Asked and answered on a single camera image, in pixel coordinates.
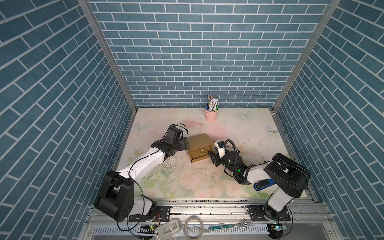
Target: black mounting plate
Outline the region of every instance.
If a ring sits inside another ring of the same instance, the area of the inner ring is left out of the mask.
[[[247,210],[249,212],[249,215],[251,216],[251,220],[254,222],[260,222],[260,221],[270,221],[264,216],[264,205],[249,205],[247,206]],[[285,221],[288,222],[291,220],[291,215],[288,212],[287,206],[284,206],[284,208],[281,210],[281,215],[279,217],[279,221],[282,222]]]
[[[160,213],[161,222],[169,221],[170,206],[156,206],[156,212]],[[140,214],[129,215],[129,222],[146,222],[144,217],[140,221],[140,216],[141,216]]]

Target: cardboard box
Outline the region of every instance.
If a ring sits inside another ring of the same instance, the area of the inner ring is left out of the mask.
[[[210,138],[207,134],[199,134],[192,137],[187,137],[188,151],[187,154],[191,162],[197,162],[210,158],[208,151],[214,151],[215,140]]]

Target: tiled wall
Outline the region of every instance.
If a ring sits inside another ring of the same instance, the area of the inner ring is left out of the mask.
[[[77,0],[0,1],[0,239],[72,239],[131,116]]]
[[[345,239],[383,239],[383,12],[342,0],[278,110]]]
[[[272,107],[329,0],[91,0],[138,107]]]

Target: pink cup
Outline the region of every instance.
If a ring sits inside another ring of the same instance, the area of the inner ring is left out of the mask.
[[[205,111],[205,119],[207,122],[214,122],[217,119],[217,112],[210,112],[210,111]]]

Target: peeling table surface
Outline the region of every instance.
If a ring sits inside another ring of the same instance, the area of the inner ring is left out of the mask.
[[[270,160],[275,153],[289,157],[268,108],[220,108],[216,122],[207,122],[204,108],[139,108],[120,159],[118,170],[129,166],[160,140],[170,124],[183,123],[184,137],[206,133],[214,140],[231,139],[246,165]],[[267,199],[276,185],[255,191],[240,185],[215,167],[211,159],[191,163],[187,150],[176,152],[139,181],[154,199],[255,198]],[[135,188],[135,194],[141,195]]]

